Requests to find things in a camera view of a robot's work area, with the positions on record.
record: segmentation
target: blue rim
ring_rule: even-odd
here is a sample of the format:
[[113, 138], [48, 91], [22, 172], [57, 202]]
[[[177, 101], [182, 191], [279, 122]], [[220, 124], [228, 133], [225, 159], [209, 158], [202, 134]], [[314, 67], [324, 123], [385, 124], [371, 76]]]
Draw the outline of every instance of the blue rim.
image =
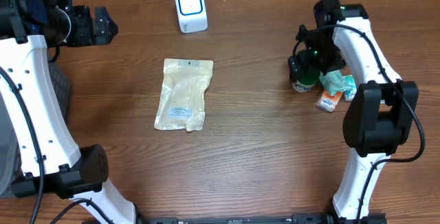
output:
[[194, 12], [194, 13], [190, 13], [190, 14], [184, 14], [184, 13], [182, 12], [182, 6], [180, 5], [180, 0], [177, 0], [177, 1], [179, 2], [179, 11], [180, 11], [180, 14], [181, 14], [181, 15], [187, 16], [187, 15], [200, 14], [200, 13], [202, 13], [203, 10], [204, 10], [203, 3], [202, 3], [201, 0], [200, 0], [200, 11], [199, 11], [199, 12]]

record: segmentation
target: snack package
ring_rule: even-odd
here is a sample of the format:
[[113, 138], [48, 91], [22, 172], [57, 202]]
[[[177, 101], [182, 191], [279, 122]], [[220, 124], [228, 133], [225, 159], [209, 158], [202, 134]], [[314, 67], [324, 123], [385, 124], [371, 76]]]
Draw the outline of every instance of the snack package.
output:
[[337, 92], [334, 96], [331, 96], [330, 93], [324, 89], [319, 95], [316, 105], [321, 109], [333, 112], [341, 97], [342, 92]]
[[356, 83], [353, 76], [344, 76], [345, 82], [350, 86], [350, 90], [344, 91], [344, 100], [352, 101], [356, 94]]
[[165, 59], [164, 81], [154, 127], [200, 131], [205, 121], [204, 93], [212, 77], [211, 60]]
[[328, 72], [325, 76], [321, 75], [319, 80], [331, 96], [334, 96], [339, 91], [343, 92], [351, 89], [339, 70]]

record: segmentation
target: wooden table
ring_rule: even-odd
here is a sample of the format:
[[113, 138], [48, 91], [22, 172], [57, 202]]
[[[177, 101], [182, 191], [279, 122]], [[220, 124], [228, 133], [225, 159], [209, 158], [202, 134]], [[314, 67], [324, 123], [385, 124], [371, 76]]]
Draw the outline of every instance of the wooden table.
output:
[[[206, 0], [209, 28], [182, 34], [174, 0], [76, 0], [105, 5], [119, 26], [107, 46], [62, 48], [71, 80], [69, 129], [79, 146], [101, 144], [110, 178], [149, 217], [277, 216], [321, 212], [347, 161], [342, 119], [315, 107], [320, 87], [296, 93], [287, 58], [298, 26], [314, 26], [318, 0]], [[426, 133], [423, 157], [387, 164], [370, 210], [389, 223], [440, 219], [440, 1], [341, 0], [362, 3], [393, 68], [420, 89], [417, 114]], [[157, 131], [165, 58], [214, 61], [203, 130]], [[410, 137], [394, 157], [417, 152]], [[0, 219], [27, 223], [35, 198], [0, 200]], [[43, 199], [39, 223], [68, 200]], [[66, 223], [90, 216], [82, 208]]]

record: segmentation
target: wooden tabletop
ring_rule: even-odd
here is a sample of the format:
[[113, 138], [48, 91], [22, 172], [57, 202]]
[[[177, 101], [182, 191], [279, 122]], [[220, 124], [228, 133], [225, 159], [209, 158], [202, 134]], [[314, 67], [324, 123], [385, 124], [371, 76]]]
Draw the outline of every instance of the wooden tabletop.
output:
[[[73, 99], [68, 127], [79, 146], [101, 144], [110, 179], [149, 217], [278, 216], [321, 212], [336, 193], [349, 152], [342, 119], [315, 106], [320, 87], [297, 93], [287, 58], [298, 26], [313, 27], [319, 0], [206, 0], [209, 28], [179, 31], [174, 0], [75, 0], [105, 5], [119, 26], [110, 45], [62, 48], [58, 64]], [[387, 164], [371, 201], [389, 223], [440, 219], [440, 1], [341, 0], [361, 3], [377, 42], [420, 96], [426, 149], [411, 164]], [[165, 58], [213, 60], [202, 131], [158, 131]], [[393, 157], [417, 152], [412, 127]], [[34, 197], [0, 200], [0, 219], [27, 223]], [[65, 206], [43, 199], [39, 223]], [[90, 215], [74, 208], [66, 223]]]

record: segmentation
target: black and white robotic arm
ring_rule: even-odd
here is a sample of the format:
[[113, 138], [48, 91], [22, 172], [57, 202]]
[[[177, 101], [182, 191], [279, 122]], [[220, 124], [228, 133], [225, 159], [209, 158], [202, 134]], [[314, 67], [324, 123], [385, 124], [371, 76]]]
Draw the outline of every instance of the black and white robotic arm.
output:
[[[352, 149], [342, 184], [333, 197], [335, 214], [328, 217], [334, 220], [332, 223], [339, 223], [339, 220], [356, 218], [369, 170], [375, 162], [389, 158], [397, 146], [406, 141], [411, 118], [393, 94], [389, 82], [380, 74], [377, 61], [365, 39], [343, 27], [320, 27], [340, 24], [365, 33], [373, 43], [387, 75], [399, 86], [413, 109], [418, 90], [413, 82], [402, 82], [390, 67], [375, 42], [368, 15], [361, 5], [341, 6], [339, 0], [321, 0], [314, 11], [318, 29], [300, 27], [297, 39], [298, 42], [305, 42], [306, 50], [289, 59], [291, 78], [313, 70], [325, 74], [347, 63], [358, 86], [343, 125], [344, 138]], [[104, 149], [100, 145], [79, 148], [73, 140], [57, 98], [60, 89], [55, 90], [52, 84], [48, 47], [56, 47], [59, 54], [59, 47], [62, 46], [106, 45], [117, 33], [118, 27], [105, 8], [96, 9], [96, 21], [93, 23], [89, 8], [72, 6], [72, 0], [0, 0], [0, 67], [5, 69], [6, 74], [0, 79], [0, 92], [21, 154], [22, 173], [12, 182], [11, 188], [17, 197], [38, 194], [44, 176], [44, 192], [55, 192], [60, 198], [72, 201], [88, 199], [98, 208], [90, 202], [81, 205], [101, 223], [176, 224], [177, 219], [144, 219], [136, 206], [124, 199], [108, 179], [109, 165]], [[40, 174], [39, 156], [27, 125], [29, 120], [17, 102], [17, 93], [11, 91], [5, 77], [13, 81], [29, 112], [41, 150], [44, 175]], [[393, 106], [391, 111], [379, 113], [381, 102]], [[382, 166], [376, 168], [371, 176], [360, 218], [369, 215], [369, 199]], [[323, 223], [330, 224], [328, 218]], [[302, 223], [300, 219], [268, 219], [268, 222], [299, 224]], [[204, 223], [228, 223], [231, 220], [210, 219]], [[264, 219], [238, 222], [264, 223]]]

